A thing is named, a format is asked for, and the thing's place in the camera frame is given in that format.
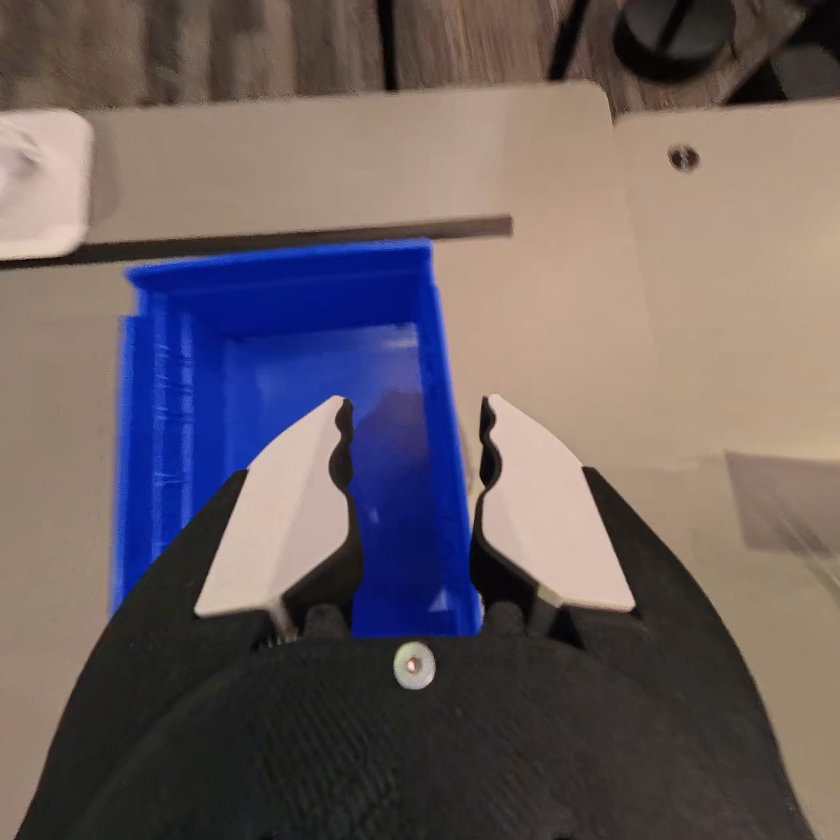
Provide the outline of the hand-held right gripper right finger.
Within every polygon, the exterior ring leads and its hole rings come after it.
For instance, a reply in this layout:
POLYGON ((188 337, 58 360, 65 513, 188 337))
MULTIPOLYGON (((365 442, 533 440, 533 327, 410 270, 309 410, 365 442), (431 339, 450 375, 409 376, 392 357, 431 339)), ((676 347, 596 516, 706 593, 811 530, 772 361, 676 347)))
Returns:
POLYGON ((527 621, 568 607, 631 613, 636 601, 582 462, 499 394, 483 398, 479 440, 469 576, 485 611, 508 602, 527 621))

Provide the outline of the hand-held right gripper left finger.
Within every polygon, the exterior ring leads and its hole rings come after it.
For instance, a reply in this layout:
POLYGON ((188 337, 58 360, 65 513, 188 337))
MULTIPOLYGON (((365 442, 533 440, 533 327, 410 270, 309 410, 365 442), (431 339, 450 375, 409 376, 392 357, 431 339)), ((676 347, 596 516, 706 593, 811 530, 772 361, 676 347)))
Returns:
POLYGON ((363 580, 349 492, 353 407, 334 395, 265 446, 247 469, 194 611, 261 611, 304 621, 315 606, 352 619, 363 580))

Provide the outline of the blue plastic storage bin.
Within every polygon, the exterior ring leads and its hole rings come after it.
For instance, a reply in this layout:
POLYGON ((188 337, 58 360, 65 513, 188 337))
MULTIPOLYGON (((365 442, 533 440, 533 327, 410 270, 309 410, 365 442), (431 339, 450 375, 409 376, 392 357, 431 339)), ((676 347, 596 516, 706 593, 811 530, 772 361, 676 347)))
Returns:
POLYGON ((426 240, 134 267, 122 321, 111 605, 225 481, 331 396, 353 406, 363 637, 467 636, 466 478, 426 240))

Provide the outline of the instruction sheet on stand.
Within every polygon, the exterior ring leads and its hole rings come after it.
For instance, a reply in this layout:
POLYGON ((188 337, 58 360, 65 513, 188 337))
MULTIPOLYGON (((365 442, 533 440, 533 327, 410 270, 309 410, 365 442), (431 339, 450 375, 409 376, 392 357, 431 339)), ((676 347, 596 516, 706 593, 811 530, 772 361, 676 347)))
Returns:
POLYGON ((85 241, 95 133, 66 109, 1 114, 1 260, 68 256, 85 241))

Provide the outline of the black chair base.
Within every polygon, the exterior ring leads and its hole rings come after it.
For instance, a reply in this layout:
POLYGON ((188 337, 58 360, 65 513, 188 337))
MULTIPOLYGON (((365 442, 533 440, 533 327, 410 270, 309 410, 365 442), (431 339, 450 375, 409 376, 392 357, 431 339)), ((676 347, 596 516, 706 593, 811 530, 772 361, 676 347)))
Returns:
POLYGON ((730 1, 628 1, 612 43, 636 76, 680 82, 704 73, 733 45, 736 20, 730 1))

